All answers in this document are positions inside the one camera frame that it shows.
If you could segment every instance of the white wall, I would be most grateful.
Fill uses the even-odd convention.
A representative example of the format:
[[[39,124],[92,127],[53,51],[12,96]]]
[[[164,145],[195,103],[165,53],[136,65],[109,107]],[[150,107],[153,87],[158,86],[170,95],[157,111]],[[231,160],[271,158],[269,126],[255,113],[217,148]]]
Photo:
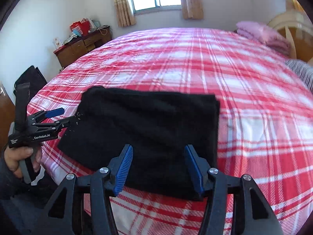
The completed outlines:
[[[110,25],[113,37],[134,31],[163,27],[204,27],[233,31],[241,20],[268,23],[285,11],[285,0],[202,0],[203,20],[184,20],[181,11],[137,15],[137,24],[118,27],[113,0],[85,0],[87,16]]]
[[[61,68],[53,39],[65,40],[69,25],[84,17],[110,25],[113,37],[163,27],[204,27],[233,31],[241,20],[268,23],[285,11],[285,0],[202,0],[203,20],[184,20],[180,10],[137,15],[137,24],[118,27],[113,0],[20,0],[0,31],[0,80],[9,96],[14,82],[31,65],[46,80]]]
[[[31,65],[46,80],[61,68],[53,39],[68,38],[69,26],[84,18],[82,0],[20,0],[0,31],[0,80],[10,98],[14,82]]]

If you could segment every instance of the pink pillow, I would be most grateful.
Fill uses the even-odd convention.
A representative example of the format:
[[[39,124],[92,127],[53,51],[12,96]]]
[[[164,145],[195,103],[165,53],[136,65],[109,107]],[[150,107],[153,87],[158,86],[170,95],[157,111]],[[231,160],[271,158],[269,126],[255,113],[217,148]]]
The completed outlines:
[[[249,40],[259,42],[259,40],[257,38],[255,38],[252,34],[250,34],[249,32],[247,32],[245,30],[238,29],[237,34],[239,34],[243,37],[246,37]],[[286,45],[286,43],[284,43],[284,42],[274,40],[274,41],[268,42],[267,46],[269,48],[272,48],[273,50],[276,50],[277,52],[279,52],[285,56],[289,56],[289,54],[290,54],[290,47],[288,45]]]
[[[281,36],[276,30],[258,22],[241,21],[236,25],[238,29],[245,30],[252,34],[259,42],[267,45],[272,41],[281,41],[290,48],[290,42]]]
[[[247,32],[245,30],[238,29],[237,30],[237,34],[239,34],[239,35],[241,35],[243,37],[246,37],[249,40],[253,40],[253,41],[259,42],[259,40],[257,38],[255,38],[252,34],[250,34],[249,32]]]

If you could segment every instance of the black bag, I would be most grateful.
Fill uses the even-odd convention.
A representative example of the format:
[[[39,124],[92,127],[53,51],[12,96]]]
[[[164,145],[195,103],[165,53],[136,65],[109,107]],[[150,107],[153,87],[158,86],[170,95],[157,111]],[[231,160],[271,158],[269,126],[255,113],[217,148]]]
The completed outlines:
[[[13,93],[16,96],[16,88],[18,85],[23,83],[29,83],[29,100],[31,100],[46,84],[47,81],[41,74],[40,70],[35,68],[33,65],[29,67],[15,82]]]

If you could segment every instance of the blue gripper pad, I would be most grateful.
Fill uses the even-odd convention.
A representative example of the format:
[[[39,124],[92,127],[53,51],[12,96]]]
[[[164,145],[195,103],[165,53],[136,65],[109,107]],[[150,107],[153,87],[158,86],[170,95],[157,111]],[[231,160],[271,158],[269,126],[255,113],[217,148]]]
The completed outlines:
[[[209,163],[200,158],[192,145],[187,145],[184,150],[185,163],[193,184],[193,188],[200,195],[205,193],[205,185],[208,181]]]
[[[46,114],[45,114],[45,117],[46,118],[53,118],[53,117],[57,117],[57,116],[60,116],[60,115],[63,115],[63,114],[64,114],[64,109],[63,108],[58,108],[58,109],[55,109],[55,110],[47,111]]]
[[[114,160],[113,168],[111,168],[110,180],[114,185],[113,194],[117,196],[124,187],[131,162],[133,161],[133,147],[125,145],[120,156]]]

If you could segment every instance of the bed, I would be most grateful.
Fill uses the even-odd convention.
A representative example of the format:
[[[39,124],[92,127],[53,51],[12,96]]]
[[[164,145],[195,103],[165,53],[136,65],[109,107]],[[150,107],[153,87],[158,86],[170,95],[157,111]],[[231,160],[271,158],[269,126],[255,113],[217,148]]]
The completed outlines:
[[[71,116],[94,85],[142,91],[214,93],[221,102],[218,166],[252,175],[285,234],[313,210],[313,95],[284,64],[287,57],[232,32],[167,28],[124,35],[88,53],[31,100],[28,113],[63,107]],[[43,144],[42,165],[56,183],[91,171]],[[229,195],[224,234],[232,221]],[[120,234],[197,234],[206,202],[124,188],[112,198]],[[90,202],[85,195],[85,210]]]

